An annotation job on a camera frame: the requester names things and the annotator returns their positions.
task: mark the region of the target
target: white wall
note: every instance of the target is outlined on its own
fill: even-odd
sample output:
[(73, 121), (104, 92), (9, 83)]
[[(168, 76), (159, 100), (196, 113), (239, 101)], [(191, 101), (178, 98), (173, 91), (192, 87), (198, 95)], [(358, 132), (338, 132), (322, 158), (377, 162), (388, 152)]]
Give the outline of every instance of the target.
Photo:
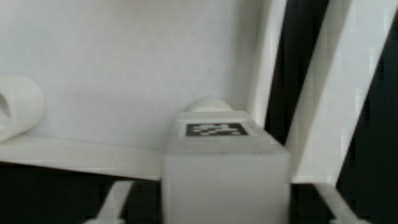
[(205, 96), (246, 108), (260, 0), (0, 0), (0, 75), (34, 78), (34, 135), (160, 148)]

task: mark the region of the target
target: white block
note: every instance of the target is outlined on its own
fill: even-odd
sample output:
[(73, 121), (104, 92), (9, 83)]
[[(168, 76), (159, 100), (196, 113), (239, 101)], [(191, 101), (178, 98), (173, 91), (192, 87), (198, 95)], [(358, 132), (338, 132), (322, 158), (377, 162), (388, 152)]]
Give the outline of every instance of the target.
[[(240, 124), (247, 135), (187, 136), (189, 125), (207, 123)], [(244, 112), (185, 113), (164, 156), (166, 223), (285, 224), (288, 167), (288, 152)]]

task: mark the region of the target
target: qr code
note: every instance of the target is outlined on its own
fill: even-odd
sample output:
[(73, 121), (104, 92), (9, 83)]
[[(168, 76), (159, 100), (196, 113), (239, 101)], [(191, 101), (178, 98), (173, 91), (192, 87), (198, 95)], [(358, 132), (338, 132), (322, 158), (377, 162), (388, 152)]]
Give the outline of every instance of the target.
[(247, 135), (246, 128), (240, 123), (221, 124), (189, 124), (187, 136), (242, 136)]

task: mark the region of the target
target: white shelf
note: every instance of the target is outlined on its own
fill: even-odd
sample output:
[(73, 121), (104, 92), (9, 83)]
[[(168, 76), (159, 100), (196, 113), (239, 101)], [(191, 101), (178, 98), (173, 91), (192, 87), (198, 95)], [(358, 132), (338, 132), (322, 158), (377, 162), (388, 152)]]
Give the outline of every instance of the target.
[(0, 143), (4, 162), (160, 180), (162, 153), (155, 150), (18, 136)]

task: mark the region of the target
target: white tape roll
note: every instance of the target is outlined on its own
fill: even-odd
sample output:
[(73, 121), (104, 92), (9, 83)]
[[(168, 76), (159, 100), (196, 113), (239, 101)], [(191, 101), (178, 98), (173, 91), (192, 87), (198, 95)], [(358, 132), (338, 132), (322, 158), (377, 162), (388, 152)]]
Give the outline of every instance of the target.
[(45, 115), (45, 94), (22, 75), (0, 76), (0, 141), (24, 133)]

